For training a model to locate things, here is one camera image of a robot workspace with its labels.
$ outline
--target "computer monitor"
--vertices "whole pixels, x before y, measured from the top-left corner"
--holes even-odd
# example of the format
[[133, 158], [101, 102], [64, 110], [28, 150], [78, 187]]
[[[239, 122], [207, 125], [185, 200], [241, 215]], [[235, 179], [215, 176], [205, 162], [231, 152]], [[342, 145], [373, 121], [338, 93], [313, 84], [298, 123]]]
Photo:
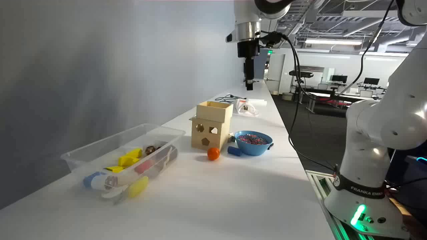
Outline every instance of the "computer monitor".
[[342, 76], [342, 75], [332, 75], [331, 81], [333, 81], [333, 82], [343, 82], [343, 83], [346, 83], [346, 82], [347, 82], [347, 76]]
[[379, 78], [370, 78], [366, 77], [363, 83], [365, 84], [372, 84], [372, 85], [378, 85], [380, 79]]

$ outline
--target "green led light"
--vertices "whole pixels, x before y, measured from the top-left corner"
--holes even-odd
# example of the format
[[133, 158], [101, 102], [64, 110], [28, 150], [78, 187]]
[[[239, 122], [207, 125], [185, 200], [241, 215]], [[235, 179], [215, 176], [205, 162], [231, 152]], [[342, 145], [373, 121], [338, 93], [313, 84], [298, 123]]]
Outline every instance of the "green led light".
[[354, 226], [357, 223], [357, 220], [359, 219], [360, 215], [362, 215], [363, 211], [365, 210], [366, 206], [364, 204], [360, 205], [357, 208], [357, 211], [354, 213], [353, 218], [351, 219], [350, 223]]

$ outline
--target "clear plastic bin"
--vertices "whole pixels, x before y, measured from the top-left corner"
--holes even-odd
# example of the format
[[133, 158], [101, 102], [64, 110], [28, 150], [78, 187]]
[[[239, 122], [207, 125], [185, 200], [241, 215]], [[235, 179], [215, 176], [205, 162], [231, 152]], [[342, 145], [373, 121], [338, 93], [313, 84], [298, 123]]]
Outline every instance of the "clear plastic bin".
[[[148, 180], [157, 177], [178, 156], [173, 145], [185, 132], [177, 129], [142, 124], [108, 138], [83, 146], [61, 156], [71, 172], [81, 180], [80, 188], [115, 204], [143, 189]], [[148, 146], [156, 150], [145, 154]], [[142, 156], [135, 164], [118, 173], [106, 167], [118, 165], [118, 159], [140, 148]]]

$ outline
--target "gray wall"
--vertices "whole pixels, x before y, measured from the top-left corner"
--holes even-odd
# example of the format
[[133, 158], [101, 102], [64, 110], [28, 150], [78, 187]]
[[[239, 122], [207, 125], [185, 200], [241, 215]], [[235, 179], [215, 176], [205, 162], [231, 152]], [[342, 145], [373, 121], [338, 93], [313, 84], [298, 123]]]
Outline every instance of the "gray wall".
[[68, 174], [59, 156], [163, 124], [240, 84], [232, 1], [3, 0], [0, 208]]
[[254, 76], [257, 79], [264, 79], [264, 69], [266, 68], [266, 61], [268, 56], [268, 49], [261, 49], [260, 54], [254, 58]]

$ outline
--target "ceiling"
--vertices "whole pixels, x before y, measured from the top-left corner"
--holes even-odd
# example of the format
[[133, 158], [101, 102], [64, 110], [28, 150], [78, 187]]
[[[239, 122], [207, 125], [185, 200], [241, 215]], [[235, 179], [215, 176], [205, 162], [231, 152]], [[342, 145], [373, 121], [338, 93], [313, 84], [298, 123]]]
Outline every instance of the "ceiling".
[[[297, 0], [292, 2], [288, 13], [278, 20], [277, 31], [290, 35], [294, 30], [295, 43], [301, 46], [303, 46], [303, 42], [307, 38], [360, 39], [368, 42], [379, 23], [361, 29], [347, 37], [344, 37], [343, 33], [346, 29], [354, 28], [354, 26], [361, 25], [367, 21], [380, 20], [382, 16], [377, 18], [344, 17], [344, 13], [353, 11], [353, 15], [358, 15], [361, 11], [384, 11], [389, 3], [390, 0], [365, 0], [363, 2], [360, 2], [360, 0], [359, 2], [351, 2], [351, 0]], [[317, 15], [312, 15], [313, 21], [307, 21], [308, 10], [311, 5], [318, 7], [318, 11], [316, 11], [318, 13]], [[397, 6], [393, 4], [391, 10], [396, 9]], [[410, 27], [400, 23], [396, 16], [389, 17], [382, 27], [380, 37], [397, 36], [410, 29]], [[406, 46], [406, 43], [404, 41], [393, 45]]]

